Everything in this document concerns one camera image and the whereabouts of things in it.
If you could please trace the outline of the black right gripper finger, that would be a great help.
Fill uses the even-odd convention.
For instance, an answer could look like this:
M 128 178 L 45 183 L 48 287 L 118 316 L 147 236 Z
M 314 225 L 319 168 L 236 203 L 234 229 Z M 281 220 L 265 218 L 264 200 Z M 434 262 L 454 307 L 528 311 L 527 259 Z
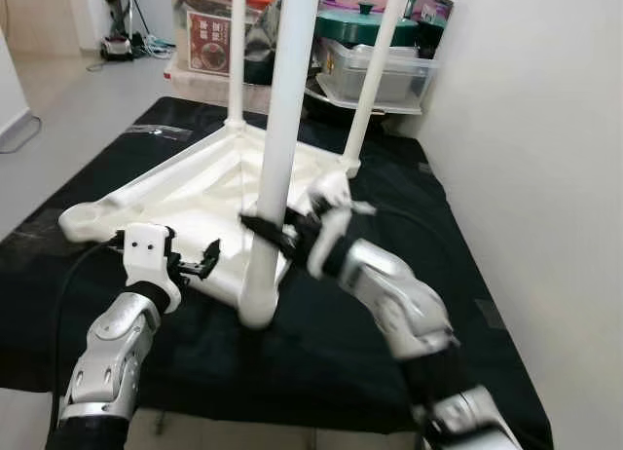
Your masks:
M 281 254 L 292 254 L 293 241 L 285 232 L 284 223 L 274 223 L 261 215 L 245 213 L 238 215 L 238 218 L 243 227 L 262 240 L 264 244 L 270 245 L 272 249 Z

